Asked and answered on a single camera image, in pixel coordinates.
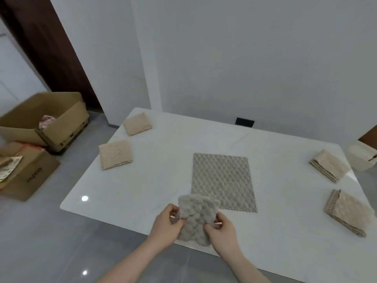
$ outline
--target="right hand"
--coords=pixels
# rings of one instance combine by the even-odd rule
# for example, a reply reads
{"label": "right hand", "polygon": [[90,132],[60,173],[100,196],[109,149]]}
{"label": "right hand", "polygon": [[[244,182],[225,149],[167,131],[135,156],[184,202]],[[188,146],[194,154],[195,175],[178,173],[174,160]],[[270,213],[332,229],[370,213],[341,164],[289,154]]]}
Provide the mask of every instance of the right hand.
{"label": "right hand", "polygon": [[204,225],[204,230],[208,233],[215,251],[225,261],[242,254],[233,223],[221,212],[217,213],[216,221],[222,222],[220,229],[213,228],[210,224]]}

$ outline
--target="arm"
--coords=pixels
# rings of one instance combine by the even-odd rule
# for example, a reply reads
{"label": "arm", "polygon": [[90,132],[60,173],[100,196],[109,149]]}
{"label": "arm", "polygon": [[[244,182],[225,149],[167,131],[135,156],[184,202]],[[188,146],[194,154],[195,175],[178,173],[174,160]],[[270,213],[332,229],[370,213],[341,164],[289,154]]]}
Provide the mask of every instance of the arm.
{"label": "arm", "polygon": [[170,216],[176,216],[178,210],[177,206],[169,204],[156,217],[146,241],[107,272],[97,283],[136,282],[153,258],[176,240],[184,224],[184,220],[181,219],[176,224],[172,224]]}
{"label": "arm", "polygon": [[236,229],[232,222],[221,212],[217,214],[217,222],[213,228],[204,225],[215,251],[228,264],[239,283],[270,283],[262,273],[242,254],[237,241]]}

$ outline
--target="white table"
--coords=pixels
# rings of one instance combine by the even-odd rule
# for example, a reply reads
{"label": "white table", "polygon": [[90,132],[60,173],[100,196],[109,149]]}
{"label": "white table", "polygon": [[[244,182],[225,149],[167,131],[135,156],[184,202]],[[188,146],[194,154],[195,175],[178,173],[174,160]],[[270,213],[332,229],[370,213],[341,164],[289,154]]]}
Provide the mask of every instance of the white table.
{"label": "white table", "polygon": [[323,212],[334,188],[368,203],[355,175],[336,185],[308,164],[322,149],[346,161],[339,145],[141,108],[129,117],[141,112],[152,130],[129,137],[121,126],[110,140],[127,139],[133,163],[102,171],[97,157],[61,209],[149,234],[156,215],[190,193],[193,153],[245,156],[258,213],[222,212],[249,260],[307,283],[376,282],[377,227],[360,238]]}

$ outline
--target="door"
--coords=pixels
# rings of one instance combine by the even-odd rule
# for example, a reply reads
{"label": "door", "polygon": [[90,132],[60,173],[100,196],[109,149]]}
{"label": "door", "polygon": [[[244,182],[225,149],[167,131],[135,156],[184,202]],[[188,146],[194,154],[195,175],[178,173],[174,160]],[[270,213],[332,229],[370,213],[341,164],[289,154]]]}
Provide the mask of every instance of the door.
{"label": "door", "polygon": [[0,14],[52,91],[79,91],[101,108],[50,0],[0,0]]}

